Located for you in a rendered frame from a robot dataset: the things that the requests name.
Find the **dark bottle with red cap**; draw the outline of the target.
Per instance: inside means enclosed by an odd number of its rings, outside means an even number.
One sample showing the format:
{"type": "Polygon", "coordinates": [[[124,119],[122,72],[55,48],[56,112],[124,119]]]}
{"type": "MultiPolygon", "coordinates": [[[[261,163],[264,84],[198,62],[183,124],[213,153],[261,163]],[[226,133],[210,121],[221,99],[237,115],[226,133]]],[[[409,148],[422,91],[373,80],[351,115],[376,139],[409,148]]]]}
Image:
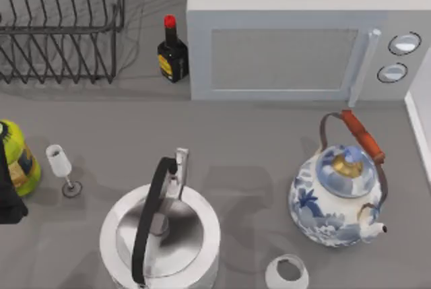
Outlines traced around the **dark bottle with red cap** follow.
{"type": "Polygon", "coordinates": [[[157,47],[158,64],[161,74],[174,84],[189,74],[188,47],[178,37],[172,14],[164,16],[164,33],[165,39],[157,47]]]}

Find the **microwave door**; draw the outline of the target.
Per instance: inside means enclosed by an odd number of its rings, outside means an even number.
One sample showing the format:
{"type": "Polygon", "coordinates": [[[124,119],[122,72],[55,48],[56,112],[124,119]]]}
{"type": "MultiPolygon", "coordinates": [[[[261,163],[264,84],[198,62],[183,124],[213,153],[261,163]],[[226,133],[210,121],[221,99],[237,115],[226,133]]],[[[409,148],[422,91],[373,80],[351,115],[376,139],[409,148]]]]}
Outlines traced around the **microwave door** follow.
{"type": "Polygon", "coordinates": [[[383,11],[190,10],[191,96],[348,101],[368,32],[383,34],[386,19],[383,11]]]}

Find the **blue and white porcelain teapot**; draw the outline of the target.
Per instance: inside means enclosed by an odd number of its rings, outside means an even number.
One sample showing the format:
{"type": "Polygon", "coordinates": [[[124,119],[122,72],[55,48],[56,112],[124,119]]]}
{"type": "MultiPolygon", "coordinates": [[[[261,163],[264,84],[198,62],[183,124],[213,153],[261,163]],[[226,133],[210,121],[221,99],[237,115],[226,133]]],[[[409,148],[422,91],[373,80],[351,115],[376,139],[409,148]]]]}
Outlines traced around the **blue and white porcelain teapot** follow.
{"type": "Polygon", "coordinates": [[[326,247],[370,243],[388,231],[378,219],[389,192],[385,153],[352,110],[324,115],[319,135],[318,150],[301,165],[290,186],[292,220],[306,237],[326,247]],[[357,145],[329,145],[330,117],[345,123],[357,145]]]}

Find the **white wine glass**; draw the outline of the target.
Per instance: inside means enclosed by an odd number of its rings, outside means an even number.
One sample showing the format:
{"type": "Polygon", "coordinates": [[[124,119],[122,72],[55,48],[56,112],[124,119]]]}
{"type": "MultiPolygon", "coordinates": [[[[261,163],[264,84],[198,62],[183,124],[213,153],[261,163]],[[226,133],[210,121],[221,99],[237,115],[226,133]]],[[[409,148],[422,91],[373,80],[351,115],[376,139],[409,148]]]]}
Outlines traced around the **white wine glass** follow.
{"type": "Polygon", "coordinates": [[[62,194],[66,198],[77,197],[81,193],[83,186],[79,181],[72,181],[70,179],[72,165],[64,149],[59,144],[49,145],[46,148],[46,157],[48,158],[53,174],[65,180],[62,187],[62,194]]]}

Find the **white cup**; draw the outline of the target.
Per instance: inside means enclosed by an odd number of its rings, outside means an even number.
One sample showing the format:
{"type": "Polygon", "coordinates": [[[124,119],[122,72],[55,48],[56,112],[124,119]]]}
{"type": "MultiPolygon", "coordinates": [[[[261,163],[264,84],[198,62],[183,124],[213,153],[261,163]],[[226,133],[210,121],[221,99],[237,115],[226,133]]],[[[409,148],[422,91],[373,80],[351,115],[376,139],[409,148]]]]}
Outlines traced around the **white cup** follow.
{"type": "Polygon", "coordinates": [[[268,289],[308,289],[308,270],[299,257],[280,255],[267,266],[265,283],[268,289]]]}

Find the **microwave knob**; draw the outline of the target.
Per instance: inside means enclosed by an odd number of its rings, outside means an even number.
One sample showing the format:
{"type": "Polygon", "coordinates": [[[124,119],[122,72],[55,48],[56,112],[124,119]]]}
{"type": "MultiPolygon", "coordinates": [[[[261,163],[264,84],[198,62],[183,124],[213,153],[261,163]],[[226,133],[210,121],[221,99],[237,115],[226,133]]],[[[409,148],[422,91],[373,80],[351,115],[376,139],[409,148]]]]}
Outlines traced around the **microwave knob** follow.
{"type": "Polygon", "coordinates": [[[397,56],[404,56],[414,52],[422,43],[422,38],[415,32],[394,36],[389,45],[388,50],[397,56]]]}
{"type": "Polygon", "coordinates": [[[408,73],[408,68],[402,63],[395,63],[381,67],[376,75],[385,84],[393,84],[402,80],[408,73]]]}

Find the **green and yellow bottle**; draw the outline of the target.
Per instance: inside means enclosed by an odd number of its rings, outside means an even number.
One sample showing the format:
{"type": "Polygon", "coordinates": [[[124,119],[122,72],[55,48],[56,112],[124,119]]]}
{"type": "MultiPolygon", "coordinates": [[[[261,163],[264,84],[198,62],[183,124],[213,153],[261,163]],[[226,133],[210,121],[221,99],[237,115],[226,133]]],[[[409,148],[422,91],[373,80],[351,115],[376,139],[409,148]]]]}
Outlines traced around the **green and yellow bottle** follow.
{"type": "Polygon", "coordinates": [[[3,141],[11,181],[18,195],[25,197],[35,190],[40,181],[40,165],[16,123],[0,119],[0,138],[3,141]]]}

